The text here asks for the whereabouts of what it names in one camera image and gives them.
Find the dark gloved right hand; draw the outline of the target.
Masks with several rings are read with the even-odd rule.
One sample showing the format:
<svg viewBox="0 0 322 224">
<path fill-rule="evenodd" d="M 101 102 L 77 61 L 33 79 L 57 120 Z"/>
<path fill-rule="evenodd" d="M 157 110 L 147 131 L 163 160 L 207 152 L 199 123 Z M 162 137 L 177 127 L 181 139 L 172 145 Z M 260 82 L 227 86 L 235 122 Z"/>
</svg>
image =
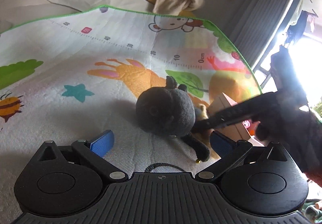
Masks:
<svg viewBox="0 0 322 224">
<path fill-rule="evenodd" d="M 281 108 L 259 119 L 255 136 L 260 142 L 279 142 L 301 172 L 321 186 L 321 121 L 312 111 Z"/>
</svg>

